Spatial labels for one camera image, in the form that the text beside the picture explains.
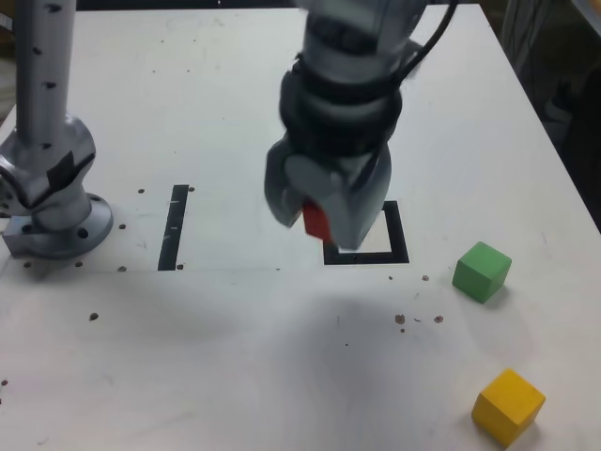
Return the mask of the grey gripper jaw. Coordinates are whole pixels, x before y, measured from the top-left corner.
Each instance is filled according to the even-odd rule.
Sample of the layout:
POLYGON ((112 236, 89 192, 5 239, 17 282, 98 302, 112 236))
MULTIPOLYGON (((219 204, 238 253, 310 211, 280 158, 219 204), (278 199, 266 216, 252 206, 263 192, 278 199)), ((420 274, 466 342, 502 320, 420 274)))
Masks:
POLYGON ((392 162, 386 148, 369 156, 317 162, 295 155, 285 173, 303 195, 305 232, 344 250, 357 250, 388 193, 392 162))
POLYGON ((301 216, 304 197, 290 183, 285 161, 293 154, 287 139, 281 139, 268 151, 264 194, 270 212, 278 223, 290 228, 301 216))

